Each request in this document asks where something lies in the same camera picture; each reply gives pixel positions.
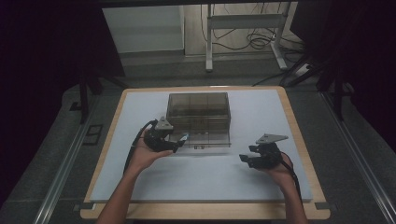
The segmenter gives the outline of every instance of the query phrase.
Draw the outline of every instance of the transparent plastic box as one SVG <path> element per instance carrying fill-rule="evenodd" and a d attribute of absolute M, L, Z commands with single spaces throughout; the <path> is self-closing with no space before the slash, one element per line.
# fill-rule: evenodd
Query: transparent plastic box
<path fill-rule="evenodd" d="M 169 141 L 189 134 L 185 147 L 229 147 L 230 105 L 227 92 L 171 93 L 167 120 L 174 126 Z"/>

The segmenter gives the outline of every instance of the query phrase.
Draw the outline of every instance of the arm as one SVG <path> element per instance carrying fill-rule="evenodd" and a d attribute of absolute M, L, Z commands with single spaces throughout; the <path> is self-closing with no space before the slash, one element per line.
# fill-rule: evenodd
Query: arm
<path fill-rule="evenodd" d="M 292 167 L 292 163 L 289 157 L 282 153 L 283 160 Z M 279 164 L 277 167 L 271 170 L 264 170 L 274 181 L 279 185 L 285 197 L 286 205 L 286 220 L 289 224 L 306 224 L 308 219 L 306 218 L 304 207 L 300 201 L 297 189 L 294 185 L 294 180 L 291 177 L 289 171 L 282 165 Z"/>
<path fill-rule="evenodd" d="M 150 167 L 155 160 L 172 153 L 172 150 L 153 152 L 146 146 L 143 138 L 140 138 L 139 142 L 136 144 L 134 155 L 131 158 L 128 169 L 125 171 L 120 183 L 106 203 L 96 223 L 124 223 L 132 192 L 134 191 L 134 183 L 139 174 L 144 169 Z"/>

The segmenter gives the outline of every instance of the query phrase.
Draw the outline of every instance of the wooden border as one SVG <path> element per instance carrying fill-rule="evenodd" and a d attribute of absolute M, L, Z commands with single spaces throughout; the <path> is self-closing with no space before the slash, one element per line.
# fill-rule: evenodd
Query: wooden border
<path fill-rule="evenodd" d="M 283 105 L 291 133 L 293 135 L 298 153 L 312 190 L 313 200 L 304 203 L 304 209 L 308 219 L 327 219 L 330 210 L 318 210 L 315 203 L 326 203 L 318 177 L 315 173 L 312 161 L 309 158 L 304 139 L 300 133 L 297 120 L 294 117 L 288 96 L 281 87 L 183 87 L 183 88 L 151 88 L 151 89 L 129 89 L 122 93 L 117 111 L 114 115 L 99 161 L 92 176 L 84 203 L 90 202 L 90 196 L 105 162 L 106 154 L 117 125 L 123 102 L 129 92 L 145 91 L 246 91 L 246 90 L 277 90 L 281 104 Z M 104 208 L 104 203 L 96 203 L 95 207 L 82 209 L 83 218 L 98 218 Z M 136 219 L 285 219 L 285 204 L 283 203 L 131 203 L 127 218 Z"/>

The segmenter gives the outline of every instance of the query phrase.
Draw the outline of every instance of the forearm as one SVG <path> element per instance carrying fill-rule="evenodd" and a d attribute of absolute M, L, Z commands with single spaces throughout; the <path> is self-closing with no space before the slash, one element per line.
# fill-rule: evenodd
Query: forearm
<path fill-rule="evenodd" d="M 134 183 L 139 172 L 128 171 L 117 185 L 110 199 L 105 205 L 104 210 L 100 214 L 97 224 L 100 223 L 124 223 L 128 206 L 131 201 L 132 192 L 134 191 Z"/>
<path fill-rule="evenodd" d="M 294 185 L 281 187 L 285 197 L 286 220 L 289 224 L 306 224 L 308 220 L 305 215 L 303 204 L 301 203 L 297 189 Z"/>

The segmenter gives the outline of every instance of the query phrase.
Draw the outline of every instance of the human hand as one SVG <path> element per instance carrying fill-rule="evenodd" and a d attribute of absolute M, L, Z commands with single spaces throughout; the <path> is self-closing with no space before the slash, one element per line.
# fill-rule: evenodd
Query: human hand
<path fill-rule="evenodd" d="M 289 156 L 281 152 L 283 161 L 289 166 L 293 167 L 293 163 L 291 162 Z M 276 167 L 272 169 L 257 169 L 259 171 L 263 171 L 271 176 L 276 184 L 278 184 L 281 188 L 285 188 L 287 186 L 294 186 L 294 180 L 290 174 L 290 171 L 283 165 L 278 164 Z"/>
<path fill-rule="evenodd" d="M 135 172 L 139 174 L 144 169 L 149 168 L 150 165 L 154 163 L 154 161 L 156 161 L 157 159 L 173 154 L 172 150 L 155 152 L 151 148 L 149 148 L 143 140 L 146 131 L 147 130 L 142 133 L 139 140 L 137 141 L 137 144 L 134 148 L 134 155 L 129 162 L 126 173 Z"/>

